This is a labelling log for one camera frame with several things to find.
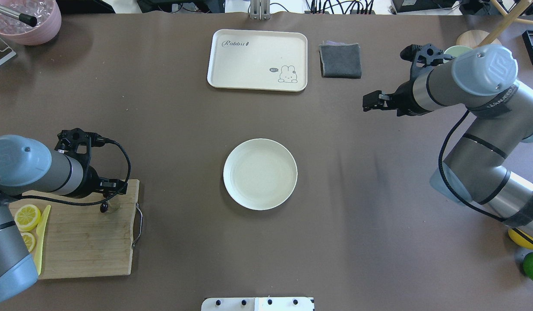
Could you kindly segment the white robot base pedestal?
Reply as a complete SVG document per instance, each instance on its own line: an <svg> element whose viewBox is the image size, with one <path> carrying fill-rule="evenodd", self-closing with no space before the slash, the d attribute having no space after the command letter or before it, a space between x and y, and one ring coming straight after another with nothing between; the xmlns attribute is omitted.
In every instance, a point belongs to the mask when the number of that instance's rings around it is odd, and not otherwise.
<svg viewBox="0 0 533 311"><path fill-rule="evenodd" d="M201 311L314 311L309 297L231 297L206 298Z"/></svg>

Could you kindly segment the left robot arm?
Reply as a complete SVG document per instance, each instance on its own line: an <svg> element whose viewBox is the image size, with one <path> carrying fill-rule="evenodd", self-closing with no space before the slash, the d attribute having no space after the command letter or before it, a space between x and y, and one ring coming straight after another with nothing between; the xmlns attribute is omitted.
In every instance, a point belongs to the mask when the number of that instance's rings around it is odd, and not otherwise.
<svg viewBox="0 0 533 311"><path fill-rule="evenodd" d="M43 241L51 206L37 201L84 206L80 199L92 193L103 198L90 202L101 213L109 201L124 195L131 163L124 180L104 178L90 164L92 148L112 144L126 161L126 150L116 140L80 128L62 130L50 149L38 140L19 135L0 136L0 303L25 291L42 269Z"/></svg>

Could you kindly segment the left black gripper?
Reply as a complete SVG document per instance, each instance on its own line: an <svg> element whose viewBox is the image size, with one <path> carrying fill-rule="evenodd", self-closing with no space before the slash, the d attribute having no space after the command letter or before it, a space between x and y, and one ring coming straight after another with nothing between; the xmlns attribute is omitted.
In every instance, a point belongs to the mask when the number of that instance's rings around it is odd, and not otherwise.
<svg viewBox="0 0 533 311"><path fill-rule="evenodd" d="M91 193L101 193L103 196L125 195L125 185L126 181L120 179L100 179L95 169L88 167L79 187L79 198L88 197Z"/></svg>

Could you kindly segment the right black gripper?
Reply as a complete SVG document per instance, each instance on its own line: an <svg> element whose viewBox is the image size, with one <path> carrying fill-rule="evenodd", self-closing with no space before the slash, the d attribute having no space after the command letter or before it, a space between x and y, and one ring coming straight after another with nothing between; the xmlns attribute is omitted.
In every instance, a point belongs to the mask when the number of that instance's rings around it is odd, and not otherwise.
<svg viewBox="0 0 533 311"><path fill-rule="evenodd" d="M428 114L431 111L422 108L413 96L413 82L407 81L390 95L383 91L373 91L363 96L363 112L372 110L390 111L392 108L397 111L397 116L420 116Z"/></svg>

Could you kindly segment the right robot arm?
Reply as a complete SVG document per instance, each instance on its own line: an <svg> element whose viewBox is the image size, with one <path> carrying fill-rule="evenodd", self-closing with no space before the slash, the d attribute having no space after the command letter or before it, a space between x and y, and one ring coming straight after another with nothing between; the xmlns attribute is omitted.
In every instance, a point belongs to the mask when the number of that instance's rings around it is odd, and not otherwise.
<svg viewBox="0 0 533 311"><path fill-rule="evenodd" d="M519 143L533 142L533 89L517 78L517 61L499 44L452 57L432 44L401 51L411 62L410 79L392 94L373 91L363 110L396 110L420 116L463 104L475 120L430 183L457 203L493 210L505 226L533 241L533 182L503 166Z"/></svg>

